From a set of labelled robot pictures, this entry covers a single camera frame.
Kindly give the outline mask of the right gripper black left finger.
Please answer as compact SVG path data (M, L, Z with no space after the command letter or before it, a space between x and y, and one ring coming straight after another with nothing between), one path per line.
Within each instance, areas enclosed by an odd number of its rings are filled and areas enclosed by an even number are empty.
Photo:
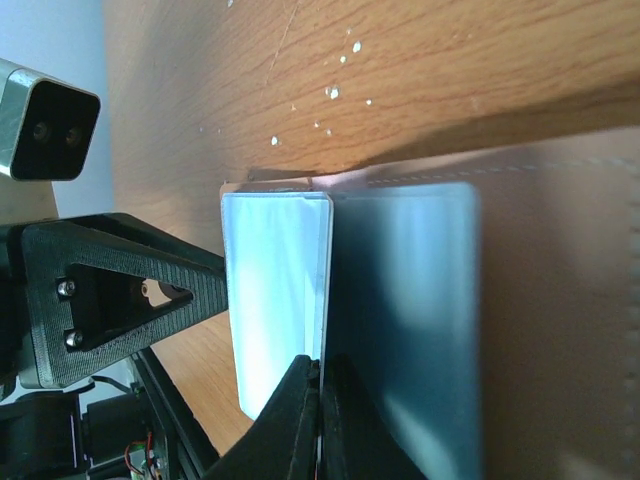
M203 477L313 479L319 383L319 362L296 356L250 429Z

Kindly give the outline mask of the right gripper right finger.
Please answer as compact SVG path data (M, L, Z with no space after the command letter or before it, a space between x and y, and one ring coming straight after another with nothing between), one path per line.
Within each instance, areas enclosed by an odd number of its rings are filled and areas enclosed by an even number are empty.
M325 365L321 479L423 479L390 434L351 359Z

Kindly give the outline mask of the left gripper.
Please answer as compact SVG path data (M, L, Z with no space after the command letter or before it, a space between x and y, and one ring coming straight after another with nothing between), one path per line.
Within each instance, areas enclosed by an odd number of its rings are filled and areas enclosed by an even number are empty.
M64 388L228 307L224 259L129 214L1 226L1 389Z

